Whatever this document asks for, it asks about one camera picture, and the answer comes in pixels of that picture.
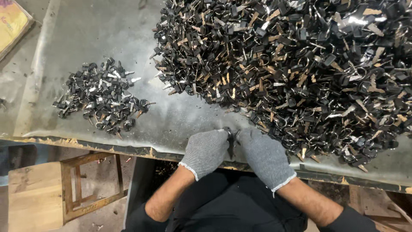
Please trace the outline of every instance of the knitted glove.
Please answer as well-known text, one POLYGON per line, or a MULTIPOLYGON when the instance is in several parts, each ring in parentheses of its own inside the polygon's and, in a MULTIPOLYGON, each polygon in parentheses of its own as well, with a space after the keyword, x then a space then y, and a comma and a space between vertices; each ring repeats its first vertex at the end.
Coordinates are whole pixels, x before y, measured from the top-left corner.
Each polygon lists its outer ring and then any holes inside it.
POLYGON ((241 130, 236 140, 240 143, 248 164, 272 192, 296 176, 280 142, 263 135, 258 129, 241 130))
POLYGON ((196 181, 213 172, 223 162, 229 148, 228 133, 212 130, 197 133, 189 138, 186 154, 179 165, 193 172, 196 181))

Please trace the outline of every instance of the black pants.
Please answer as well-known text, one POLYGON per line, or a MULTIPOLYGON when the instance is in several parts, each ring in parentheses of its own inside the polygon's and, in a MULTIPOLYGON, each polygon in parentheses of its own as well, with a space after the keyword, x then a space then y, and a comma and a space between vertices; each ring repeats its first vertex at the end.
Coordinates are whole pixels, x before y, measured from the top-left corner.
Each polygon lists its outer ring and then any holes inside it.
POLYGON ((183 192, 166 231, 201 231, 203 221, 215 222, 214 228, 228 224, 231 231, 234 226, 244 231, 304 231, 307 227, 307 216, 279 195, 273 196, 253 173, 239 175, 223 169, 183 192))

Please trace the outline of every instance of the small pile of keys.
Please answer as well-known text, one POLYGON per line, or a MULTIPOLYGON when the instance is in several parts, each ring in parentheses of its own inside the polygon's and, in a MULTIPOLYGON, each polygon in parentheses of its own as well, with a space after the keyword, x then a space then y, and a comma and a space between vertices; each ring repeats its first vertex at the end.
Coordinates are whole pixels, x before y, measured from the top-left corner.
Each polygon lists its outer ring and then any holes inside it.
POLYGON ((302 161, 336 154, 365 172, 411 131, 410 0, 165 5, 152 58, 170 95, 241 111, 302 161))
POLYGON ((116 66, 113 58, 105 58, 100 68, 95 63, 84 63, 81 71, 70 74, 64 84, 68 86, 67 93, 53 106, 60 109, 60 118, 84 110, 83 118, 91 125, 123 140, 120 129, 129 131, 136 123, 129 116, 137 112, 136 119, 139 118, 155 102, 139 100, 127 91, 141 78, 129 77, 134 72, 126 72, 120 61, 116 66))

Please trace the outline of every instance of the wooden chair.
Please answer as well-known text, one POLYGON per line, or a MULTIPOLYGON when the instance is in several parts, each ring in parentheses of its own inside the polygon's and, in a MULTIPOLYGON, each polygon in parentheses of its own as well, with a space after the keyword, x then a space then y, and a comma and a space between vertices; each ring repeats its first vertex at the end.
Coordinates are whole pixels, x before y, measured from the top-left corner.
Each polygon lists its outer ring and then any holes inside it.
POLYGON ((12 170, 9 172, 9 232, 60 228, 75 218, 127 196, 127 191, 123 190, 118 154, 99 152, 12 170), (98 200, 95 195, 82 198, 80 165, 112 155, 116 158, 119 193, 98 200), (75 168, 75 201, 71 168, 75 168), (81 206, 88 201, 92 203, 81 206))

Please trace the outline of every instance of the person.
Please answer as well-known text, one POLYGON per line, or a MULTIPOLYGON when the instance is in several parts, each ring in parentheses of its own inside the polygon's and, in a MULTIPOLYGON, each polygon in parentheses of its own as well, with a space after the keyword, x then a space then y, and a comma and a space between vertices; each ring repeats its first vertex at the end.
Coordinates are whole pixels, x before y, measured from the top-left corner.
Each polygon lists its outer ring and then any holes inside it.
POLYGON ((378 231, 298 179, 280 142, 257 129, 241 130, 235 139, 257 177, 216 170, 227 138, 224 130, 191 136, 176 171, 128 216, 124 231, 301 232, 308 217, 321 232, 378 231))

